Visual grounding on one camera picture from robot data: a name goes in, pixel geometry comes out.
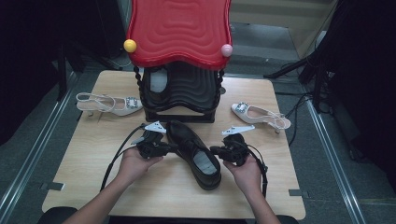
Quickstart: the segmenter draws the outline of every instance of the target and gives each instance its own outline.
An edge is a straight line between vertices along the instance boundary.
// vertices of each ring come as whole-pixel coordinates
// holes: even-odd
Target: sandal strap
[[[86,97],[89,97],[89,98],[88,98],[88,99],[80,99],[81,96],[86,96]],[[77,94],[76,98],[77,98],[77,100],[78,100],[79,102],[82,102],[82,103],[90,102],[90,101],[95,101],[97,104],[100,105],[99,108],[96,109],[96,110],[98,110],[98,111],[100,111],[100,112],[110,112],[110,111],[112,111],[112,110],[114,109],[114,107],[116,106],[116,99],[114,99],[114,98],[111,97],[111,96],[105,95],[105,94],[103,94],[103,95],[96,95],[96,94],[92,94],[92,93],[81,92],[81,93]],[[101,101],[100,101],[101,98],[111,99],[111,100],[113,101],[112,106],[108,106],[108,105],[105,105],[105,104],[101,103]]]
[[[268,112],[268,114],[270,114],[269,117],[274,119],[274,123],[273,122],[268,122],[269,125],[271,125],[273,128],[276,128],[276,129],[285,129],[286,128],[287,124],[285,122],[285,119],[286,119],[285,115],[280,114],[280,113],[274,113],[274,112],[272,112],[270,110],[266,110],[266,111]],[[279,125],[277,123],[278,120],[282,120],[282,125]]]

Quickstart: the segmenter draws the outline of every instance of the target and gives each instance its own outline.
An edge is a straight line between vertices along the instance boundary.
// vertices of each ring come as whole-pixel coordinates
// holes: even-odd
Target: beige heeled sandal
[[[76,96],[77,109],[81,111],[110,112],[118,116],[125,116],[141,109],[142,103],[134,97],[111,97],[81,92]]]
[[[275,128],[277,133],[279,130],[288,129],[291,125],[290,120],[286,119],[283,114],[274,113],[245,102],[233,104],[231,110],[244,122],[249,124],[265,122]]]

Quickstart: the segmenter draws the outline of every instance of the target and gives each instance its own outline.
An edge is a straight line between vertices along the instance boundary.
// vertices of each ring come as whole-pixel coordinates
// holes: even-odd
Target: hand
[[[248,192],[261,191],[262,172],[256,160],[248,155],[242,166],[236,166],[229,161],[223,161],[233,174],[236,185],[247,195]]]
[[[143,159],[136,148],[129,148],[123,152],[120,169],[116,179],[124,184],[125,187],[130,186],[140,178],[153,164],[161,161],[163,157],[154,157]]]

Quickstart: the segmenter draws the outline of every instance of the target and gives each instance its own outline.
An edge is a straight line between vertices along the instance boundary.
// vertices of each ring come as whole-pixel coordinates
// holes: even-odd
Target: white tag
[[[146,126],[145,129],[157,133],[166,133],[166,129],[161,125],[159,121],[151,123],[150,125]]]
[[[242,132],[247,132],[247,131],[250,131],[250,130],[253,130],[253,129],[255,129],[254,125],[243,126],[243,127],[234,127],[233,126],[231,129],[228,129],[228,130],[226,130],[224,132],[221,132],[221,134],[222,135],[227,135],[227,134],[234,134],[234,133],[242,133]]]

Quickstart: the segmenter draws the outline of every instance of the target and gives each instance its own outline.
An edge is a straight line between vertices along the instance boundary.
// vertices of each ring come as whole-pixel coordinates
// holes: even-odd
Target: black cable
[[[262,196],[264,196],[264,198],[265,198],[267,195],[267,186],[268,186],[268,179],[267,179],[268,167],[264,164],[264,161],[260,161],[260,159],[256,156],[256,154],[254,154],[254,152],[252,150],[250,150],[248,148],[247,151],[256,160],[257,165],[259,166],[260,171],[262,172]]]
[[[298,108],[300,106],[302,106],[306,101],[310,100],[312,98],[312,94],[311,93],[304,93],[300,99],[298,100],[297,104],[293,107],[293,109],[285,116],[285,118],[289,118],[290,115],[294,112],[294,130],[293,130],[293,135],[289,141],[289,147],[291,146],[291,144],[294,142],[294,139],[297,135],[297,111]]]
[[[263,165],[264,167],[266,167],[266,165],[264,164],[264,160],[262,159],[262,154],[260,153],[260,151],[259,151],[257,148],[255,148],[255,147],[253,147],[253,146],[251,146],[251,145],[247,145],[247,146],[248,146],[248,147],[254,148],[254,149],[257,151],[257,153],[259,153],[260,158],[261,158],[261,160],[262,160],[262,165]]]
[[[293,92],[283,92],[283,91],[276,91],[276,95],[304,95],[307,93],[293,93]]]
[[[105,186],[106,186],[106,182],[107,182],[108,176],[110,175],[111,169],[113,168],[114,162],[117,160],[117,158],[118,158],[123,152],[125,152],[125,151],[126,151],[127,149],[129,149],[130,147],[127,148],[127,149],[125,149],[125,150],[123,150],[122,152],[120,152],[120,151],[123,149],[123,147],[124,147],[125,144],[128,142],[128,140],[132,137],[132,135],[134,135],[135,132],[137,132],[139,129],[144,128],[145,126],[146,126],[145,124],[141,124],[139,127],[135,128],[133,131],[131,131],[131,133],[125,138],[125,140],[124,140],[123,143],[121,144],[119,150],[117,150],[117,153],[116,153],[116,155],[114,156],[113,160],[112,160],[111,163],[107,166],[107,170],[106,170],[105,176],[104,176],[104,178],[103,178],[102,186],[101,186],[101,188],[100,188],[100,191],[102,191],[102,189],[104,189]]]

